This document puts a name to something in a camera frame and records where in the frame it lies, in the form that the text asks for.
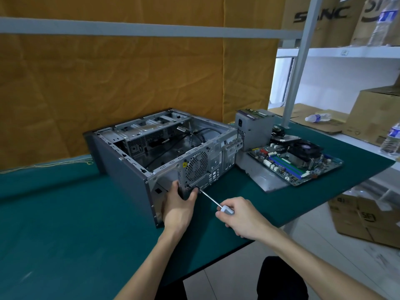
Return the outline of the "person's left forearm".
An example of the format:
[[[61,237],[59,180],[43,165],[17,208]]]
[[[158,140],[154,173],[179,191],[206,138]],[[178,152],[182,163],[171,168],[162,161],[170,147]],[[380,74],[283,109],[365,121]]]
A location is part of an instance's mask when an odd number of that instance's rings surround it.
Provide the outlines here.
[[[155,300],[166,266],[186,230],[184,226],[166,226],[152,251],[114,300]]]

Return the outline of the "cardboard box with round logo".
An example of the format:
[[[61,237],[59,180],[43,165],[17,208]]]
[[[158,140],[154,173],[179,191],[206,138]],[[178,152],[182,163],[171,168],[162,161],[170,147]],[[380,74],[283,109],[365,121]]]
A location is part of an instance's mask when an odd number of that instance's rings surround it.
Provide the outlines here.
[[[367,0],[359,16],[350,45],[367,46],[381,11],[390,0]],[[400,12],[382,46],[400,46]]]

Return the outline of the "white storage shelf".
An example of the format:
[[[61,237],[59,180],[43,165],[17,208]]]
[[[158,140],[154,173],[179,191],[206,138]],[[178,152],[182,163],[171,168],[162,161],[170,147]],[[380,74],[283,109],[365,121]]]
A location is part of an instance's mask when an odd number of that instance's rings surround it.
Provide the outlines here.
[[[278,49],[268,109],[285,105],[297,53],[294,48]],[[312,48],[308,52],[295,103],[349,114],[359,91],[393,85],[399,74],[400,47]],[[373,144],[344,134],[332,136],[379,154],[378,146]],[[393,193],[400,195],[400,186],[396,185],[398,178],[400,162],[370,180],[388,189],[381,199],[388,200]]]

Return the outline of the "person's black trouser leg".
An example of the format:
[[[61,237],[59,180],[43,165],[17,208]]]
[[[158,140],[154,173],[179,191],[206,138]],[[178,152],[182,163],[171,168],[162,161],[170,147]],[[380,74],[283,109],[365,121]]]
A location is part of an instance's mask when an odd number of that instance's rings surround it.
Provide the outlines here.
[[[257,300],[308,300],[303,278],[278,256],[264,259],[257,282]]]

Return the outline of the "person's left hand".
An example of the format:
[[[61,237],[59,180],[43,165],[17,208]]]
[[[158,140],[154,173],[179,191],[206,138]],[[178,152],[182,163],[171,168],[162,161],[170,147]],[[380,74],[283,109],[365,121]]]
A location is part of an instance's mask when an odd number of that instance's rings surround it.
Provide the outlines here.
[[[163,203],[163,222],[165,229],[181,235],[187,230],[194,211],[194,204],[184,200],[178,193],[178,181],[173,181]]]

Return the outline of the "grey power supply unit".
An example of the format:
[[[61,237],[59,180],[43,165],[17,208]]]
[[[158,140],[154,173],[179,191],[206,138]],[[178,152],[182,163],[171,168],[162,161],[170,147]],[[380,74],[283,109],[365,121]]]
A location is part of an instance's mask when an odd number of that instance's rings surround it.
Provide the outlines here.
[[[241,109],[235,115],[238,137],[243,141],[243,151],[266,146],[270,143],[275,114],[267,110]]]

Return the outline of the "green computer motherboard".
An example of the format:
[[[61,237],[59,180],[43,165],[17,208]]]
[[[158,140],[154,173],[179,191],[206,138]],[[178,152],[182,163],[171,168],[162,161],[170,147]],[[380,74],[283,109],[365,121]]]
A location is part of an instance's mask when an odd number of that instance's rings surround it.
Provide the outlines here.
[[[344,164],[341,159],[324,153],[324,149],[321,147],[324,156],[321,163],[312,170],[298,168],[288,160],[286,156],[287,148],[279,146],[274,148],[270,144],[267,144],[266,146],[252,149],[247,153],[292,186],[300,186],[306,182],[315,180],[322,175],[342,167]]]

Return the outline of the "flat cardboard sheet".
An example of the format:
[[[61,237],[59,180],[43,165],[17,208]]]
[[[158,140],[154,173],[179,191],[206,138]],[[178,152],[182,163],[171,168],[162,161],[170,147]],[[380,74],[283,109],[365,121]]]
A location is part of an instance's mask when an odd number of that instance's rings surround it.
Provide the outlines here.
[[[315,114],[330,114],[331,120],[322,121],[318,123],[307,122],[305,118],[309,115]],[[342,133],[342,129],[347,121],[349,114],[342,113],[335,110],[322,110],[313,106],[305,105],[305,104],[295,104],[293,107],[291,122],[297,123],[299,125],[307,126],[314,130],[322,131],[326,134],[340,134]]]

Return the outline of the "green work mat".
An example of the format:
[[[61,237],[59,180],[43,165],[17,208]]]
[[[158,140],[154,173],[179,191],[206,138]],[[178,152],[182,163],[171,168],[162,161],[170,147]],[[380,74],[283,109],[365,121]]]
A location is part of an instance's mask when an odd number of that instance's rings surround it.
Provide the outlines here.
[[[343,167],[270,193],[235,167],[206,192],[217,201],[242,196],[280,227],[394,164],[299,124],[288,133],[322,146]],[[162,232],[95,165],[0,174],[0,300],[113,299]]]

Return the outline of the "grey computer case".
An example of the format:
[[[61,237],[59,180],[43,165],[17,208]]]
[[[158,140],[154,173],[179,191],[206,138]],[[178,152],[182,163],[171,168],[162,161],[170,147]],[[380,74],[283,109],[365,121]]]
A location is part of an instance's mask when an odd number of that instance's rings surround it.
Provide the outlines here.
[[[156,227],[173,181],[188,199],[231,170],[243,147],[236,127],[172,108],[88,131],[84,139],[99,172]]]

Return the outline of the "grey horizontal frame bar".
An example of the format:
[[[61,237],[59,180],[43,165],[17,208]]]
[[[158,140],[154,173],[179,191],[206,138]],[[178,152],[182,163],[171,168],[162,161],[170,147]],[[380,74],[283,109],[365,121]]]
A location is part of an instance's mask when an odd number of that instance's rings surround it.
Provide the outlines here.
[[[0,34],[279,39],[302,31],[0,17]]]

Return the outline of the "clear water bottle blue label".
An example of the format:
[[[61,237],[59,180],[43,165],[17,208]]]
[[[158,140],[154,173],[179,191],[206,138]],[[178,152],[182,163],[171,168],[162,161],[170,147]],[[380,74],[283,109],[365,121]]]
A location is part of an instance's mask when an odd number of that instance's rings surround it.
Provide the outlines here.
[[[400,156],[400,121],[389,129],[379,151],[390,156]]]
[[[367,43],[368,47],[379,47],[384,44],[395,19],[399,16],[399,12],[400,0],[390,0],[380,13],[376,27]]]
[[[322,114],[312,114],[305,117],[306,122],[310,123],[320,123],[330,121],[332,119],[332,115],[330,113],[322,113]]]

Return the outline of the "grey upright frame post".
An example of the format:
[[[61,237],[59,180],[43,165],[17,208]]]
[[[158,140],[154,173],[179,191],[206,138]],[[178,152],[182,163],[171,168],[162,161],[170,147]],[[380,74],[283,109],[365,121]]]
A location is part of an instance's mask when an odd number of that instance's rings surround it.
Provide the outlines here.
[[[308,51],[312,42],[312,36],[317,23],[317,16],[323,0],[311,0],[308,8],[308,14],[304,25],[303,35],[298,49],[297,57],[293,61],[290,82],[288,83],[286,103],[282,116],[281,126],[284,129],[289,128],[293,107],[295,104],[297,91],[300,85],[304,66],[307,60]]]

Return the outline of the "black processor cooler fan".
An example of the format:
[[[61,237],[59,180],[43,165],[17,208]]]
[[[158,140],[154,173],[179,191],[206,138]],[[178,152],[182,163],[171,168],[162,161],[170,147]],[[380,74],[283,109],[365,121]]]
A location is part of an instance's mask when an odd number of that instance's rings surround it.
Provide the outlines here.
[[[298,168],[314,169],[322,162],[323,149],[309,141],[299,140],[291,143],[286,151],[288,160]]]

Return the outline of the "white-handled screwdriver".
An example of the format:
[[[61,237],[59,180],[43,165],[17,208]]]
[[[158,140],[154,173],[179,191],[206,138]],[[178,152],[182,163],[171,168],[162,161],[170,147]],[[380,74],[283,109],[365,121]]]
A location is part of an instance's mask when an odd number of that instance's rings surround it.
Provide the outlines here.
[[[228,215],[234,215],[234,210],[227,205],[221,205],[218,203],[216,200],[214,200],[210,195],[208,195],[206,192],[204,192],[202,189],[198,189],[200,193],[202,193],[204,196],[206,196],[208,199],[210,199],[213,203],[215,203],[219,208],[221,212],[224,212]]]

